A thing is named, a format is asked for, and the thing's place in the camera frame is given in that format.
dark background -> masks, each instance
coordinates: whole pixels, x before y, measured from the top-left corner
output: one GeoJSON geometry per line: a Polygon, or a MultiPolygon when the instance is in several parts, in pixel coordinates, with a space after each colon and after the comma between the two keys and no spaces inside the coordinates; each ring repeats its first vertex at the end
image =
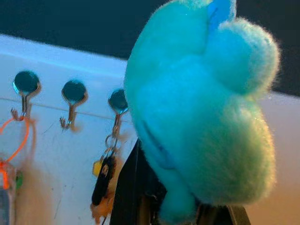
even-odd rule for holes
{"type": "MultiPolygon", "coordinates": [[[[128,59],[166,0],[0,0],[0,33],[128,59]]],[[[275,91],[300,96],[299,0],[238,0],[238,16],[273,33],[282,49],[275,91]]]]}

orange cord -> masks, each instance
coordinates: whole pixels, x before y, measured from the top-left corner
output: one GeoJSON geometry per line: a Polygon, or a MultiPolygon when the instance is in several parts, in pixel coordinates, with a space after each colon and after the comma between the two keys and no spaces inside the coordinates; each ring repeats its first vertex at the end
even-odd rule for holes
{"type": "MultiPolygon", "coordinates": [[[[27,140],[28,140],[28,136],[29,136],[29,121],[26,117],[24,117],[25,120],[25,125],[26,125],[26,133],[25,133],[25,137],[22,141],[22,143],[20,144],[20,146],[18,147],[18,149],[11,155],[11,157],[9,157],[7,160],[5,160],[4,162],[0,162],[0,173],[2,173],[3,175],[3,188],[6,190],[9,188],[9,182],[8,182],[8,175],[7,172],[3,169],[3,166],[5,163],[10,162],[14,157],[16,157],[16,155],[22,150],[22,148],[24,148],[27,140]]],[[[6,121],[2,127],[0,127],[0,135],[2,134],[4,128],[10,123],[14,121],[13,118],[9,119],[8,121],[6,121]]]]}

plush toy ear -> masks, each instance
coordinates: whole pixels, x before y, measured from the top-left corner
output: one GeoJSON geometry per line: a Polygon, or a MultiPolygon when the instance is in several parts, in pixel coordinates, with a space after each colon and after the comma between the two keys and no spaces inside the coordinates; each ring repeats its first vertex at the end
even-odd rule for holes
{"type": "Polygon", "coordinates": [[[209,29],[214,31],[224,21],[233,20],[236,16],[236,0],[213,0],[208,5],[209,29]]]}

plush toy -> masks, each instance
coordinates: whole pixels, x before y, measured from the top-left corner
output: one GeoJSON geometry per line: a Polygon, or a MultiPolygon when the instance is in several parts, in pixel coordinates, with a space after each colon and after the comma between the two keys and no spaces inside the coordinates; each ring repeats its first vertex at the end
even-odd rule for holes
{"type": "Polygon", "coordinates": [[[167,189],[160,218],[194,221],[196,203],[253,203],[275,182],[257,98],[278,70],[271,34],[236,18],[235,0],[173,0],[149,19],[125,93],[145,156],[167,189]]]}

fuzzy fabric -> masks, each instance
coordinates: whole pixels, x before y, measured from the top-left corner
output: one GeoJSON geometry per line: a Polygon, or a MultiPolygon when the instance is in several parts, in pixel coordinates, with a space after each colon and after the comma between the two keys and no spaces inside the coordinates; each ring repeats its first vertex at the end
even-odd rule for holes
{"type": "Polygon", "coordinates": [[[276,75],[278,47],[235,8],[235,0],[170,1],[128,60],[128,107],[168,191],[160,212],[167,224],[193,222],[195,199],[253,203],[275,182],[272,137],[256,99],[276,75]]]}

